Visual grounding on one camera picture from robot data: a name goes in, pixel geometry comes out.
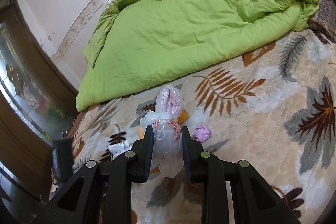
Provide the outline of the long white medicine box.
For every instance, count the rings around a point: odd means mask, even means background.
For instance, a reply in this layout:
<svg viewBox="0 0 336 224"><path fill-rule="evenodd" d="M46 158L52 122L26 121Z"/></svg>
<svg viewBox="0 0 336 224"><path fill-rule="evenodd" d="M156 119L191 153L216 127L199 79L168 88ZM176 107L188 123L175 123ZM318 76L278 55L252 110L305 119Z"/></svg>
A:
<svg viewBox="0 0 336 224"><path fill-rule="evenodd" d="M108 151L111 154L112 159L115 159L118 155L129 151L131 149L131 145L127 140L122 141L120 143L108 145Z"/></svg>

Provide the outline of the purple wrapper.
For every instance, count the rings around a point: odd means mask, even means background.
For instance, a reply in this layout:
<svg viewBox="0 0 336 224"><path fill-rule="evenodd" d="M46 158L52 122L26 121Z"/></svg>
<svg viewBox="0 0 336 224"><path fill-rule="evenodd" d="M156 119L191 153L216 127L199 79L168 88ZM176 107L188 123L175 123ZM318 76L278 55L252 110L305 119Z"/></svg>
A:
<svg viewBox="0 0 336 224"><path fill-rule="evenodd" d="M193 139L204 143L211 137L211 130L204 124L198 124L193 134Z"/></svg>

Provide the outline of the clear plastic bag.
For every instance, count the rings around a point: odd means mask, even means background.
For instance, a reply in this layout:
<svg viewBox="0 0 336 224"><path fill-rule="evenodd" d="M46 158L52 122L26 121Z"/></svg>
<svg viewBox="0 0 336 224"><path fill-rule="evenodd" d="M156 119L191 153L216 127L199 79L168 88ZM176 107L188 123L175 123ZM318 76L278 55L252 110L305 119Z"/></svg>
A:
<svg viewBox="0 0 336 224"><path fill-rule="evenodd" d="M152 163L163 177L174 178L183 168L181 127L178 118L183 110L183 96L172 84L161 88L155 108L140 119L143 130L151 126L154 132Z"/></svg>

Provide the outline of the orange medicine box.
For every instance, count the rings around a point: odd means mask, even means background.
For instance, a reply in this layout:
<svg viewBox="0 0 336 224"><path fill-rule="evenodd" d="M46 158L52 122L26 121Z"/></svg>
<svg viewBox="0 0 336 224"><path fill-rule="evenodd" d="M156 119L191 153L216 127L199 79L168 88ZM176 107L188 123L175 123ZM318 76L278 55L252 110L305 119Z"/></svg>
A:
<svg viewBox="0 0 336 224"><path fill-rule="evenodd" d="M163 177L174 178L183 168L181 124L188 119L185 110L177 118L171 113L149 111L140 119L138 130L144 132L147 126L154 131L152 163L159 167Z"/></svg>

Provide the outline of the wooden glass door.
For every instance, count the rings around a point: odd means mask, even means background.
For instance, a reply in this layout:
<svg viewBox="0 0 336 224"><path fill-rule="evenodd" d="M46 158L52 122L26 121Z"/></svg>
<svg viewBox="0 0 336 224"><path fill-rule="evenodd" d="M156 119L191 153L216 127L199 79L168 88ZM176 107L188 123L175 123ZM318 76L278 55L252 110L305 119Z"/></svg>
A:
<svg viewBox="0 0 336 224"><path fill-rule="evenodd" d="M52 146L78 114L76 95L38 45L18 0L1 0L1 162L43 201L52 185Z"/></svg>

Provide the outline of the leaf pattern fleece blanket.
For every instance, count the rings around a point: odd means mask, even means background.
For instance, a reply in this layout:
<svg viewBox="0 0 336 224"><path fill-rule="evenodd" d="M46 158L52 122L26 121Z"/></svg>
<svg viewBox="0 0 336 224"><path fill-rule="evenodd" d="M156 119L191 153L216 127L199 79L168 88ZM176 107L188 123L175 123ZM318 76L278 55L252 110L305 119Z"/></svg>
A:
<svg viewBox="0 0 336 224"><path fill-rule="evenodd" d="M301 223L321 223L335 193L335 38L307 29L172 83L180 89L191 135L225 161L246 159ZM73 169L112 160L108 145L139 138L159 88L92 106L79 114ZM132 189L132 223L200 223L202 187L181 170Z"/></svg>

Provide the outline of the green quilt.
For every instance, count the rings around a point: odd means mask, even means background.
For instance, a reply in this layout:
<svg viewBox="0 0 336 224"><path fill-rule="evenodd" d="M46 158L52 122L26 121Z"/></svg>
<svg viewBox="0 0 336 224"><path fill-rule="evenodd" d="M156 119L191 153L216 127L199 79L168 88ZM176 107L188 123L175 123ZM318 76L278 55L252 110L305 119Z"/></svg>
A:
<svg viewBox="0 0 336 224"><path fill-rule="evenodd" d="M319 0L114 0L84 48L78 111L302 31Z"/></svg>

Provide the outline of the brown striped pillow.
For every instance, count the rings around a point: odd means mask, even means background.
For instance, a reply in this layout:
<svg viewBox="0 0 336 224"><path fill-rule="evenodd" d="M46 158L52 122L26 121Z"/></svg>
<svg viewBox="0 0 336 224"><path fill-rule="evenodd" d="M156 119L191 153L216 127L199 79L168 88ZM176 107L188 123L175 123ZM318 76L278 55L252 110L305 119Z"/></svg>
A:
<svg viewBox="0 0 336 224"><path fill-rule="evenodd" d="M335 3L333 0L319 0L319 9L309 19L308 26L322 43L335 43Z"/></svg>

